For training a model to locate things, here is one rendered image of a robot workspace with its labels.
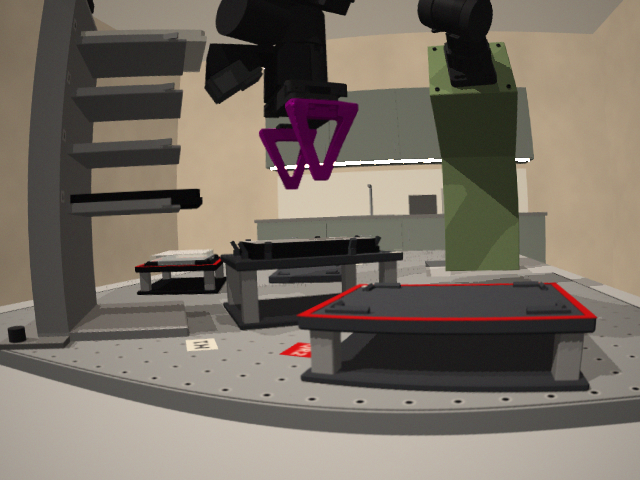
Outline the black cylinder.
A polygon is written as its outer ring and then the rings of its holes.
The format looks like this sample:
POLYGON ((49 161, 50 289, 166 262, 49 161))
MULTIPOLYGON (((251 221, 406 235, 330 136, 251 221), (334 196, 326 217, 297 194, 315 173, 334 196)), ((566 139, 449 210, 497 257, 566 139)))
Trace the black cylinder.
POLYGON ((20 343, 26 341, 26 333, 24 326, 13 326, 8 328, 8 336, 10 343, 20 343))

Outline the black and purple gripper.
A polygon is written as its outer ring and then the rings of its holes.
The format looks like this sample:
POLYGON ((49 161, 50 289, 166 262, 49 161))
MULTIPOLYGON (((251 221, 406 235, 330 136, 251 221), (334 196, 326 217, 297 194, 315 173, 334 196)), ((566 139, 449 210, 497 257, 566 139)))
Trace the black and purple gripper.
POLYGON ((358 112, 358 104, 338 101, 340 97, 348 97, 347 84, 328 82, 326 50, 320 47, 314 51, 314 44, 309 45, 311 81, 285 80, 264 105, 265 118, 289 117, 291 124, 278 124, 276 129, 259 131, 259 137, 287 190, 299 188, 306 164, 315 181, 329 180, 358 112), (324 162, 320 164, 313 143, 317 128, 330 120, 335 120, 337 126, 324 162), (292 177, 275 141, 299 142, 300 151, 292 177))

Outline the white well plate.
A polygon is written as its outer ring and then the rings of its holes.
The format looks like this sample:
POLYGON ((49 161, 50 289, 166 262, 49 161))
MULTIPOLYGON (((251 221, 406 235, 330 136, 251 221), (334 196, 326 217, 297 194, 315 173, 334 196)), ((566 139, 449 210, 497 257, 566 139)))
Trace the white well plate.
POLYGON ((195 260, 214 259, 213 249, 197 250, 199 252, 167 251, 151 255, 149 262, 158 262, 159 265, 195 265, 195 260), (205 253, 206 252, 206 253, 205 253))

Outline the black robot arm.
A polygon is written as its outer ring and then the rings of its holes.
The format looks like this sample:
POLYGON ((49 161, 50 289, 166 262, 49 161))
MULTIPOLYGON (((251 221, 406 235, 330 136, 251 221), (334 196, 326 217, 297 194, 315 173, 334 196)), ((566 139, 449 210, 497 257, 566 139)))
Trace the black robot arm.
MULTIPOLYGON (((220 104, 257 83, 264 67, 267 103, 285 80, 311 81, 309 44, 326 50, 323 11, 346 16, 354 1, 222 0, 218 33, 257 45, 210 43, 204 89, 220 104)), ((418 17, 432 33, 446 32, 443 48, 453 87, 497 83, 486 39, 493 18, 490 0, 419 0, 418 17)))

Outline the grey shelf rack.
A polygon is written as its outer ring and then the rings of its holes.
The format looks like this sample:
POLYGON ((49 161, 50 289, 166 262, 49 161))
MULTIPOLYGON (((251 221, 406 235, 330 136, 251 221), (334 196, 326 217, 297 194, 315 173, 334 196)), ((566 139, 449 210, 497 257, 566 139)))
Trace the grey shelf rack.
POLYGON ((96 87, 97 78, 182 76, 186 39, 96 31, 85 0, 44 0, 28 152, 28 236, 38 337, 188 337, 183 301, 97 304, 92 217, 179 213, 171 198, 70 203, 94 168, 179 164, 172 138, 93 141, 93 123, 177 119, 175 83, 96 87), (84 88, 86 87, 86 88, 84 88), (79 144, 77 144, 79 143, 79 144))

